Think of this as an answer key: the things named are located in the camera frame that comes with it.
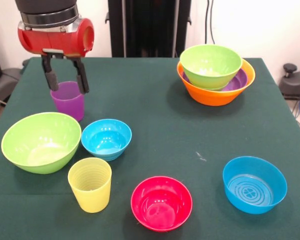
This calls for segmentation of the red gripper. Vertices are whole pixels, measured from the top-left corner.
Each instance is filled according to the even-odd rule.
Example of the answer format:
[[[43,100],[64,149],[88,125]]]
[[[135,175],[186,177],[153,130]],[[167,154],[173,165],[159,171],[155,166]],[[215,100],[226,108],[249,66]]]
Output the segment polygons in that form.
[[[26,28],[21,21],[17,34],[23,48],[33,54],[41,55],[41,65],[51,91],[59,89],[57,75],[51,67],[54,54],[70,57],[76,69],[76,81],[81,94],[87,94],[89,84],[85,66],[80,57],[92,50],[95,40],[94,27],[87,18],[78,18],[69,25],[52,28]]]

